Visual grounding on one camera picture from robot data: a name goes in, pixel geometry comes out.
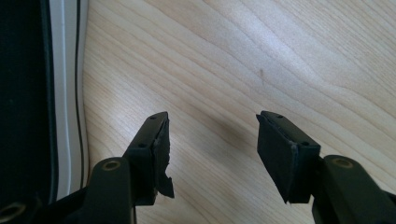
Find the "light wood surface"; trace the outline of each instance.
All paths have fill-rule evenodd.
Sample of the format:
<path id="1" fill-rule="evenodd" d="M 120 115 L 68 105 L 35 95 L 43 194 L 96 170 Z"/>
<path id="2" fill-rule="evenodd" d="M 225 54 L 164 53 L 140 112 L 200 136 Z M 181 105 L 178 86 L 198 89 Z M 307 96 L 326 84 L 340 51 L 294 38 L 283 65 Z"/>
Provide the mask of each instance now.
<path id="1" fill-rule="evenodd" d="M 139 207 L 139 223 L 313 223 L 256 152 L 269 110 L 395 193 L 395 36 L 395 1 L 91 0 L 91 167 L 168 111 L 176 198 Z"/>

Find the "wooden table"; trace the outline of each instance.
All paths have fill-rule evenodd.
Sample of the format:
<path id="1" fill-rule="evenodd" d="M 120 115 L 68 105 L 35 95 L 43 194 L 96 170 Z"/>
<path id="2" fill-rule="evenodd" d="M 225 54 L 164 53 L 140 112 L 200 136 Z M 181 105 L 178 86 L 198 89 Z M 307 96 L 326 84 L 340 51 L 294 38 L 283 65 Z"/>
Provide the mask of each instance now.
<path id="1" fill-rule="evenodd" d="M 256 152 L 255 115 L 269 110 L 394 193 L 395 36 L 394 1 L 91 0 L 91 167 L 168 111 L 176 198 L 139 207 L 139 223 L 313 223 Z"/>

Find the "wood grain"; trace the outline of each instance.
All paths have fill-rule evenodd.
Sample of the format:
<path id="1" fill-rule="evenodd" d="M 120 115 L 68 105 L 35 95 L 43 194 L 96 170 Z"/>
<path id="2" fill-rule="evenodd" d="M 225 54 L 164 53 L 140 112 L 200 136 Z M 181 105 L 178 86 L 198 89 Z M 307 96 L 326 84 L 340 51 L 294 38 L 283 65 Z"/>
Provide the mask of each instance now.
<path id="1" fill-rule="evenodd" d="M 139 223 L 313 223 L 256 153 L 270 110 L 394 193 L 395 36 L 394 1 L 91 0 L 91 167 L 168 111 L 176 198 L 139 207 Z"/>

